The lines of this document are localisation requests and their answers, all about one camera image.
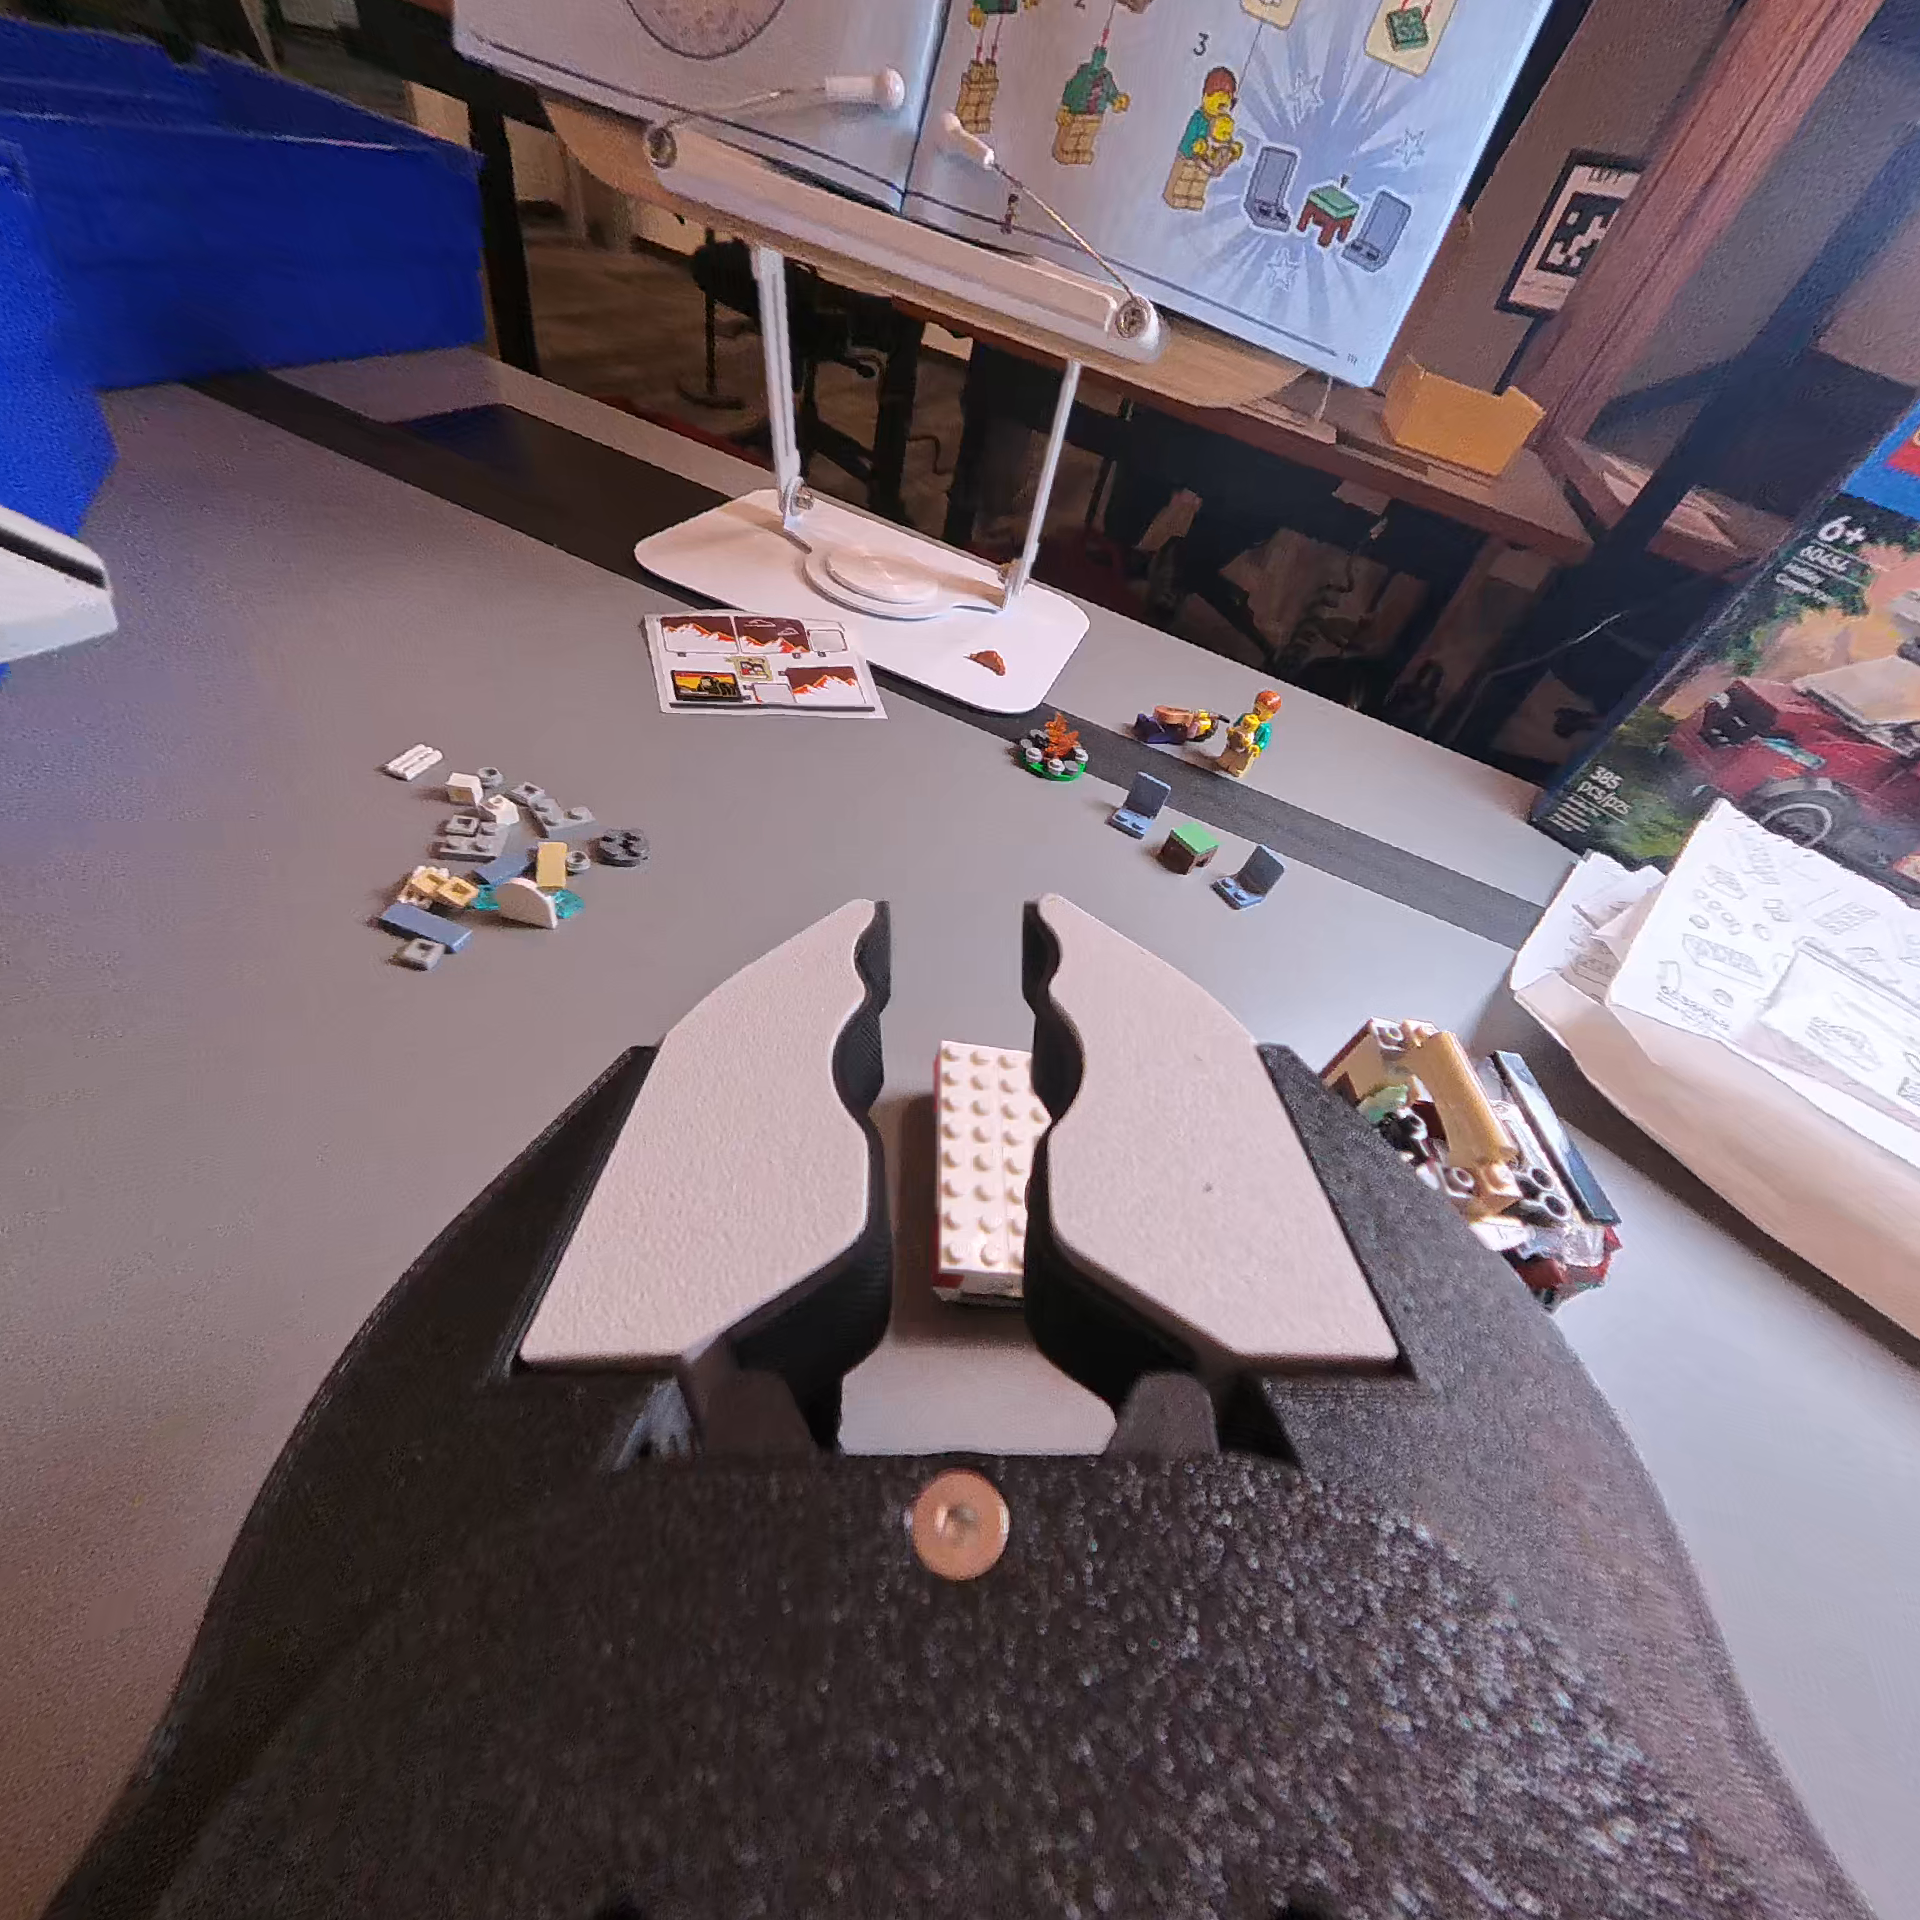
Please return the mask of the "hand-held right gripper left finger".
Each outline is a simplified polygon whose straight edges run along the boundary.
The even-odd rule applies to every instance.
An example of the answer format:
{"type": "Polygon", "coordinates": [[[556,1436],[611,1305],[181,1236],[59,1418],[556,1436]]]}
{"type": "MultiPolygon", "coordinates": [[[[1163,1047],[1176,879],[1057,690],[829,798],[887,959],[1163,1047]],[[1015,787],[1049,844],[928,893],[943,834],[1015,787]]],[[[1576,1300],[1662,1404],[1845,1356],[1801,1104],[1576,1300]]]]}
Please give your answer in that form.
{"type": "Polygon", "coordinates": [[[848,1377],[892,1320],[887,1084],[892,908],[857,896],[717,980],[644,1055],[561,1237],[523,1363],[779,1377],[842,1445],[848,1377]]]}

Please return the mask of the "wooden table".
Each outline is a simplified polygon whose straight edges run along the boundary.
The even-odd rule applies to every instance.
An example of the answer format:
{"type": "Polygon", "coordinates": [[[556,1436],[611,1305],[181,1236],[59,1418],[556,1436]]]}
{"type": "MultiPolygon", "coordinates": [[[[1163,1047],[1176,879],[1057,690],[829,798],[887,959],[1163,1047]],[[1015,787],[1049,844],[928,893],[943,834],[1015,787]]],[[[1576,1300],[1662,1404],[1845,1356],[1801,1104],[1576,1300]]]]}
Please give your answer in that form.
{"type": "MultiPolygon", "coordinates": [[[[963,443],[948,487],[948,541],[971,545],[979,521],[983,443],[998,419],[1048,432],[1064,395],[1064,344],[1002,319],[998,311],[928,306],[918,293],[892,293],[906,319],[937,319],[971,340],[963,376],[963,443]]],[[[1519,454],[1500,475],[1472,475],[1441,467],[1432,454],[1404,454],[1385,435],[1385,398],[1365,385],[1336,385],[1326,409],[1282,409],[1281,395],[1297,365],[1244,346],[1203,319],[1166,319],[1166,346],[1153,365],[1088,356],[1072,385],[1066,443],[1099,461],[1130,450],[1130,419],[1099,417],[1099,398],[1135,402],[1135,417],[1177,419],[1224,443],[1244,443],[1270,461],[1385,495],[1387,503],[1458,521],[1504,545],[1545,555],[1547,565],[1583,565],[1586,533],[1539,454],[1519,454]]]]}

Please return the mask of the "blue toy set box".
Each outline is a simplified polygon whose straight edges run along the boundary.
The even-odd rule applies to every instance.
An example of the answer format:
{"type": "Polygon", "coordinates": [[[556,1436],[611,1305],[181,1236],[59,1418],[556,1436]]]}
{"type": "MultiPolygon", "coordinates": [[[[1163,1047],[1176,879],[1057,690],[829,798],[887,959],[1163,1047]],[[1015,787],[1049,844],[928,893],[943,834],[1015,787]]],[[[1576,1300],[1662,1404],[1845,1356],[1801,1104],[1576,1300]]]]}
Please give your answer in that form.
{"type": "Polygon", "coordinates": [[[1920,896],[1920,409],[1539,791],[1568,853],[1672,870],[1730,803],[1920,896]]]}

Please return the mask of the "pile of small toy bricks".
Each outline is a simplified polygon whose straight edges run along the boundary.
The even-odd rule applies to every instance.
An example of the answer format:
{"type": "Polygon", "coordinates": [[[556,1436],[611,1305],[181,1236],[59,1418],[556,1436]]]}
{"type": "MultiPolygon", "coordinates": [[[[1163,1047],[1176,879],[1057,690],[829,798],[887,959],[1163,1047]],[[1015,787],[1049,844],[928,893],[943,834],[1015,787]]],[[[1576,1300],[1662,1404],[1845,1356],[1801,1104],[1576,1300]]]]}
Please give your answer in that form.
{"type": "Polygon", "coordinates": [[[426,739],[388,758],[382,776],[441,807],[426,865],[409,865],[372,913],[388,963],[409,976],[441,967],[484,925],[550,937],[580,916],[586,874],[639,874],[652,858],[648,832],[611,825],[494,762],[458,769],[426,739]]]}

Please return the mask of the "white book stand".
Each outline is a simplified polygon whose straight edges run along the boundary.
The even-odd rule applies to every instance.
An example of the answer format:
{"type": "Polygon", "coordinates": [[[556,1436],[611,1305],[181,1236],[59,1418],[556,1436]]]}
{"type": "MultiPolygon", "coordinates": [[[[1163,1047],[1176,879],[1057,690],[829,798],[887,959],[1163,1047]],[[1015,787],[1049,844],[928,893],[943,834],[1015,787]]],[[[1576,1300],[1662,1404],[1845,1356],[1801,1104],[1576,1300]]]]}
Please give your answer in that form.
{"type": "Polygon", "coordinates": [[[1083,270],[983,247],[896,212],[842,199],[727,139],[644,125],[639,117],[550,93],[562,152],[611,186],[692,212],[749,237],[757,284],[765,398],[774,480],[639,541],[639,565],[685,595],[751,613],[842,617],[875,668],[979,711],[1032,711],[1081,655],[1088,613],[1036,583],[1049,475],[1088,356],[1153,365],[1166,316],[1083,247],[1083,270]],[[866,512],[803,475],[785,266],[818,266],[851,293],[971,306],[1064,344],[1064,395],[1048,432],[1023,545],[1010,565],[866,512]]]}

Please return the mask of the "white and red toy vehicle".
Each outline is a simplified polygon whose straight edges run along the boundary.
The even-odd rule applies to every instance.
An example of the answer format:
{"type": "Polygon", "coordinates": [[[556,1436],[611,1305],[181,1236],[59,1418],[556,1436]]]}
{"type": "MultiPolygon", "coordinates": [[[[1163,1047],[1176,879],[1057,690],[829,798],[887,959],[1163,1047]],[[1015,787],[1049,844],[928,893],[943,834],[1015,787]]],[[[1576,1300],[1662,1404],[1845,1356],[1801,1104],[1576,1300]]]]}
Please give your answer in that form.
{"type": "MultiPolygon", "coordinates": [[[[1519,1269],[1539,1305],[1610,1276],[1619,1212],[1524,1049],[1419,1018],[1360,1024],[1323,1084],[1519,1269]]],[[[937,1295],[1023,1300],[1032,1171],[1049,1130],[1032,1049],[937,1055],[937,1295]]]]}

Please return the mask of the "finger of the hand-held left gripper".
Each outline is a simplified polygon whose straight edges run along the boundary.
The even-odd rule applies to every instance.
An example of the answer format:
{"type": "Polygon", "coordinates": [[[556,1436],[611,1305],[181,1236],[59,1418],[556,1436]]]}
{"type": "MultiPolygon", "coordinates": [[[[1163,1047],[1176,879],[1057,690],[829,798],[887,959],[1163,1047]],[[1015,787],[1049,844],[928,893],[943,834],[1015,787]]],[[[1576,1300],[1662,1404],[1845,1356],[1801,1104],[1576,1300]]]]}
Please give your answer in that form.
{"type": "Polygon", "coordinates": [[[0,662],[115,638],[113,569],[79,539],[0,507],[0,662]]]}

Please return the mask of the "black and white marker sign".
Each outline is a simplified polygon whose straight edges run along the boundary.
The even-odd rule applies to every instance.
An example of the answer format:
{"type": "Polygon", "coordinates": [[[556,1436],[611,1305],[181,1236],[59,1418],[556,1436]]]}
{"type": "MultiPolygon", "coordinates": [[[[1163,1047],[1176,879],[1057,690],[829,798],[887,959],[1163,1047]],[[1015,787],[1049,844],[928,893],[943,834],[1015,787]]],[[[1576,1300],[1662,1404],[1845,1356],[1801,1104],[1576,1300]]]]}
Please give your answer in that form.
{"type": "Polygon", "coordinates": [[[1571,152],[1500,290],[1500,311],[1524,319],[1561,316],[1640,184],[1641,160],[1571,152]]]}

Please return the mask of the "grey desk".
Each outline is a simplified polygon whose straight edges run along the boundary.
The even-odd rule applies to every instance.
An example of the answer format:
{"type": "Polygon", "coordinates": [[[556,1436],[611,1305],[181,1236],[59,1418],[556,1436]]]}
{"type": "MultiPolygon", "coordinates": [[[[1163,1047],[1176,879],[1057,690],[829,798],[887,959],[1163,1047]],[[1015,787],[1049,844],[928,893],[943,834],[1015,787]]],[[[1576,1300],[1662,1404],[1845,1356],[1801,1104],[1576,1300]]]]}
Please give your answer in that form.
{"type": "Polygon", "coordinates": [[[1526,1049],[1626,1243],[1556,1330],[1662,1481],[1747,1703],[1877,1916],[1917,1916],[1917,1337],[1786,1260],[1509,1008],[1568,853],[1531,791],[1323,695],[1257,769],[1336,853],[1236,913],[948,707],[671,721],[665,604],[316,432],[507,409],[707,495],[757,475],[476,346],[286,372],[301,432],[113,395],[90,512],[115,638],[5,681],[5,1916],[38,1916],[154,1733],[301,1409],[392,1276],[616,1060],[851,896],[892,904],[880,1135],[896,1311],[851,1452],[1088,1452],[1099,1404],[1015,1311],[928,1300],[937,1039],[1023,1047],[1020,916],[1064,893],[1264,1039],[1365,1011],[1526,1049]],[[404,746],[639,825],[561,927],[433,976],[372,913],[441,807],[404,746]]]}

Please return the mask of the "open instruction booklet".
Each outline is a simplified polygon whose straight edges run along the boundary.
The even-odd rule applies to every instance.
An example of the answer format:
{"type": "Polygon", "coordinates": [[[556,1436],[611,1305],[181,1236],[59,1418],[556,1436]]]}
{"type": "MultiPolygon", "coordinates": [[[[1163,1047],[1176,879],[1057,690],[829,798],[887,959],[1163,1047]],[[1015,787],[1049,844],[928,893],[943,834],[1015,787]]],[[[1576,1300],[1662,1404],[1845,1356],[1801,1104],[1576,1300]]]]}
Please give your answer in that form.
{"type": "Polygon", "coordinates": [[[1547,7],[456,7],[456,49],[644,125],[665,194],[1020,333],[1166,316],[1374,382],[1547,7]]]}

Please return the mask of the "small cardboard box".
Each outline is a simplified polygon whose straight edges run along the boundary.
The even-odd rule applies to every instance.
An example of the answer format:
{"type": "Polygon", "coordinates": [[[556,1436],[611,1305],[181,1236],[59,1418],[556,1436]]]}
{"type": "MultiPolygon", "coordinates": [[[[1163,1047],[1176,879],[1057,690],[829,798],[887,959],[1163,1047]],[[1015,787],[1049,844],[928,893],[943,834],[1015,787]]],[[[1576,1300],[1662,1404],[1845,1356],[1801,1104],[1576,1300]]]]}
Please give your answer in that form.
{"type": "Polygon", "coordinates": [[[1387,435],[1387,450],[1427,461],[1427,467],[1452,467],[1452,470],[1472,470],[1472,475],[1504,475],[1519,467],[1519,454],[1531,443],[1545,419],[1545,402],[1531,402],[1526,395],[1504,385],[1504,395],[1475,395],[1469,382],[1452,382],[1419,362],[1398,362],[1385,402],[1376,402],[1376,428],[1387,435]]]}

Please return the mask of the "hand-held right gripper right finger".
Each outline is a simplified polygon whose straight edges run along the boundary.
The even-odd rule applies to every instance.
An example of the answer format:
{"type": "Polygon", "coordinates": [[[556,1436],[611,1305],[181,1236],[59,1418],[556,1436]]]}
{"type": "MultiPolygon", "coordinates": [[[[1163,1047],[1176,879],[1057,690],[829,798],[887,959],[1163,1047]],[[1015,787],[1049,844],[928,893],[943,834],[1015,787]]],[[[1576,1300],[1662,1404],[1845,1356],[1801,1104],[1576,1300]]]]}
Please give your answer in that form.
{"type": "Polygon", "coordinates": [[[1398,1395],[1404,1346],[1244,1018],[1066,896],[1023,904],[1023,999],[1023,1320],[1115,1433],[1281,1436],[1281,1400],[1398,1395]]]}

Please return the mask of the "white paper bag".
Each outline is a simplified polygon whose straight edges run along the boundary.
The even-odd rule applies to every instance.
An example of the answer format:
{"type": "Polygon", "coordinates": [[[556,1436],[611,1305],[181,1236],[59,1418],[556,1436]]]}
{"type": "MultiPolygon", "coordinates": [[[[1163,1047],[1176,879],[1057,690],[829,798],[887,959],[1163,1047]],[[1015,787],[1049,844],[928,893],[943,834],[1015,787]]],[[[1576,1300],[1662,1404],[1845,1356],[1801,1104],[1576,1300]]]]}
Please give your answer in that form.
{"type": "Polygon", "coordinates": [[[1586,1084],[1759,1236],[1920,1336],[1920,916],[1717,803],[1586,853],[1504,976],[1586,1084]]]}

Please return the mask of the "sticker sheet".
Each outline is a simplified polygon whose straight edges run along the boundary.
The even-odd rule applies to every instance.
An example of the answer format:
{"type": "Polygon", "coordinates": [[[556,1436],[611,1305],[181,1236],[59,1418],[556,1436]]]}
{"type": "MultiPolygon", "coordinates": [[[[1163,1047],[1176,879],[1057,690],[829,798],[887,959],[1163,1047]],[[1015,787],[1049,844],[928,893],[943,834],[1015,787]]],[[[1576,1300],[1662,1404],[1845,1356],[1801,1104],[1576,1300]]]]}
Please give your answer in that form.
{"type": "Polygon", "coordinates": [[[648,613],[644,646],[665,711],[826,711],[887,721],[875,668],[842,617],[648,613]]]}

